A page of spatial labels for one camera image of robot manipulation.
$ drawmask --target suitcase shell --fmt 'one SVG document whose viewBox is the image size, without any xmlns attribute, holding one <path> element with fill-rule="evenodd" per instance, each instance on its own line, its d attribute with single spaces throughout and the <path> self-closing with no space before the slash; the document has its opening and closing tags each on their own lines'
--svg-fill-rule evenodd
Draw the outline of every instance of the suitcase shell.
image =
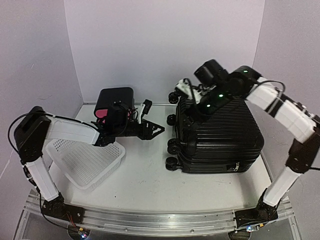
<svg viewBox="0 0 320 240">
<path fill-rule="evenodd" d="M 247 104 L 235 99 L 209 120 L 192 125 L 184 114 L 192 101 L 181 97 L 175 132 L 181 143 L 177 158 L 190 174 L 241 173 L 255 162 L 264 138 Z"/>
</svg>

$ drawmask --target white table surface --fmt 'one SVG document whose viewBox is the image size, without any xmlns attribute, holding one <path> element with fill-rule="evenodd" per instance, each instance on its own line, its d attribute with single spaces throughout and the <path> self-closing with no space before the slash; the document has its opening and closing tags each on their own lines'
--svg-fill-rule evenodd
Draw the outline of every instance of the white table surface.
<svg viewBox="0 0 320 240">
<path fill-rule="evenodd" d="M 94 105 L 84 105 L 77 115 L 94 121 Z M 117 138 L 126 149 L 119 168 L 94 191 L 77 189 L 53 163 L 50 174 L 66 202 L 102 209 L 147 212 L 202 212 L 253 207 L 270 185 L 261 157 L 244 173 L 187 174 L 165 168 L 167 141 L 173 128 L 166 123 L 175 106 L 153 105 L 145 119 L 165 127 L 150 141 Z"/>
</svg>

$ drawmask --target metal frame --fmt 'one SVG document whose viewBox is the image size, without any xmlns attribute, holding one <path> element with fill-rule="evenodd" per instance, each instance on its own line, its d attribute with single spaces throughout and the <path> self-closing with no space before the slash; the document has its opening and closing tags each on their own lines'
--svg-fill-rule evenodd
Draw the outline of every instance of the metal frame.
<svg viewBox="0 0 320 240">
<path fill-rule="evenodd" d="M 41 214 L 39 196 L 37 194 L 30 193 L 24 210 L 38 215 Z M 79 226 L 102 232 L 137 236 L 203 236 L 234 231 L 236 228 L 234 212 L 234 210 L 226 210 L 172 214 L 85 207 L 83 223 L 79 224 Z M 277 221 L 292 219 L 295 216 L 289 199 L 285 199 L 280 203 L 277 212 L 279 216 Z"/>
<path fill-rule="evenodd" d="M 29 215 L 30 215 L 29 211 L 27 211 L 25 209 L 22 210 L 22 213 L 21 213 L 17 228 L 15 230 L 15 234 L 13 236 L 13 240 L 21 240 L 21 239 L 23 239 L 24 233 L 25 233 L 25 230 L 26 230 L 26 227 L 27 227 Z"/>
</svg>

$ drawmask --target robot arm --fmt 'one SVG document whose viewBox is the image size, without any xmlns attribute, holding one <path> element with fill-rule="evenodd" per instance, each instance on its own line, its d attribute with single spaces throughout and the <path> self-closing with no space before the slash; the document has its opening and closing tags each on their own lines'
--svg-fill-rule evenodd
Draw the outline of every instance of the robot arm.
<svg viewBox="0 0 320 240">
<path fill-rule="evenodd" d="M 61 139 L 77 141 L 97 147 L 105 147 L 116 137 L 138 137 L 151 140 L 164 132 L 165 128 L 139 117 L 134 118 L 121 102 L 109 107 L 109 114 L 98 118 L 92 124 L 63 116 L 46 113 L 40 106 L 35 106 L 21 121 L 14 131 L 17 151 L 23 165 L 23 171 L 30 183 L 44 197 L 42 212 L 54 218 L 81 223 L 84 209 L 64 204 L 64 198 L 54 184 L 43 160 L 45 140 Z M 142 115 L 148 114 L 152 105 L 146 100 Z"/>
<path fill-rule="evenodd" d="M 234 98 L 248 100 L 262 108 L 288 129 L 294 136 L 289 157 L 280 175 L 262 194 L 256 208 L 235 212 L 237 228 L 253 229 L 278 218 L 277 207 L 295 181 L 309 169 L 320 147 L 320 118 L 309 113 L 301 103 L 287 97 L 283 90 L 274 87 L 248 66 L 242 66 L 228 74 L 215 60 L 210 60 L 195 73 L 202 83 L 192 86 L 187 78 L 178 82 L 169 101 L 178 96 L 193 100 L 193 106 L 185 111 L 191 122 L 205 122 L 219 108 Z"/>
</svg>

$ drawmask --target mesh basket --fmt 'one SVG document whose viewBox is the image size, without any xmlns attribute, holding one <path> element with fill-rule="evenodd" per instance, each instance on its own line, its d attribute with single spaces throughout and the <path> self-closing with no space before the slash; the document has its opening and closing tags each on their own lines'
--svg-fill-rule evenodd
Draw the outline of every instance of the mesh basket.
<svg viewBox="0 0 320 240">
<path fill-rule="evenodd" d="M 117 142 L 105 147 L 54 139 L 46 151 L 64 175 L 81 190 L 94 190 L 120 165 L 126 150 Z"/>
</svg>

